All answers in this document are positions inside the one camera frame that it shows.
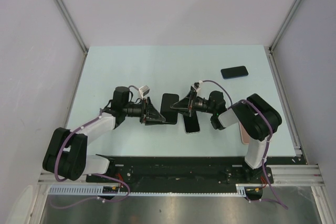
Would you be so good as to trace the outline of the black phone case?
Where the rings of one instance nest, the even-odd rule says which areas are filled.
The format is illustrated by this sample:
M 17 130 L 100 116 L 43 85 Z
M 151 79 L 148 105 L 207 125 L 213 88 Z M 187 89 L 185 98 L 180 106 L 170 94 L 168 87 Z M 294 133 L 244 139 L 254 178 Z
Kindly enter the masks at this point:
M 165 121 L 162 124 L 176 125 L 178 113 L 171 109 L 171 105 L 179 101 L 178 94 L 164 93 L 162 95 L 160 113 L 165 117 Z

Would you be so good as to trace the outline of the dark blue phone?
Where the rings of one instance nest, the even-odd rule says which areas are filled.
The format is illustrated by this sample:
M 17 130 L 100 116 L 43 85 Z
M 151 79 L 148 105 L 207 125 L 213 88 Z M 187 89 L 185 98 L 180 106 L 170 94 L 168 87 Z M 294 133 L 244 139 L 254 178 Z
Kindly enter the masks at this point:
M 247 68 L 245 66 L 224 68 L 224 69 L 221 69 L 220 72 L 221 72 L 223 79 L 240 78 L 240 77 L 246 77 L 249 75 Z

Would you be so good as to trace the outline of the pink phone case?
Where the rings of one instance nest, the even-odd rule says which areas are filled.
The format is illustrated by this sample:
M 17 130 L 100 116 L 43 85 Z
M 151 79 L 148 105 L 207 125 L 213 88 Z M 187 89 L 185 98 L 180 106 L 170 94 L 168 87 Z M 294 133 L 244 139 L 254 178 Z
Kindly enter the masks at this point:
M 245 128 L 243 127 L 241 123 L 239 123 L 238 125 L 239 125 L 241 142 L 244 145 L 248 145 L 250 142 L 250 136 L 248 135 L 247 131 L 245 130 Z

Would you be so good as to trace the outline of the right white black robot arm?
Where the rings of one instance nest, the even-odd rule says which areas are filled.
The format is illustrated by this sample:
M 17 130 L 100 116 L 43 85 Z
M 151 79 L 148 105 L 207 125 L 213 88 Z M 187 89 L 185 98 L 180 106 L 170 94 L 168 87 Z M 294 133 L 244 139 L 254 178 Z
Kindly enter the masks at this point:
M 282 124 L 280 114 L 258 94 L 252 94 L 230 107 L 222 92 L 213 91 L 209 98 L 201 98 L 195 91 L 189 91 L 183 99 L 173 103 L 171 109 L 183 116 L 192 117 L 196 112 L 211 115 L 210 122 L 214 129 L 224 130 L 240 123 L 250 137 L 245 164 L 242 169 L 243 179 L 254 183 L 261 177 L 260 167 L 265 165 L 269 142 L 272 135 Z

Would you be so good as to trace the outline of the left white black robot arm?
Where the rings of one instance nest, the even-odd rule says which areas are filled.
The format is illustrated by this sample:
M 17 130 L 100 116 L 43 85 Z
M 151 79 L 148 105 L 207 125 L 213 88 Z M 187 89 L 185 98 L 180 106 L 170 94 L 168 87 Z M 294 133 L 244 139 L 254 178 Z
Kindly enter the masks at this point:
M 56 181 L 75 181 L 82 175 L 98 176 L 105 182 L 115 178 L 116 169 L 107 157 L 89 155 L 88 146 L 107 132 L 115 130 L 127 117 L 139 118 L 141 124 L 164 122 L 166 118 L 147 97 L 149 88 L 138 89 L 140 102 L 131 101 L 128 87 L 116 87 L 108 104 L 89 122 L 74 130 L 59 127 L 54 130 L 43 160 L 43 170 L 54 174 Z

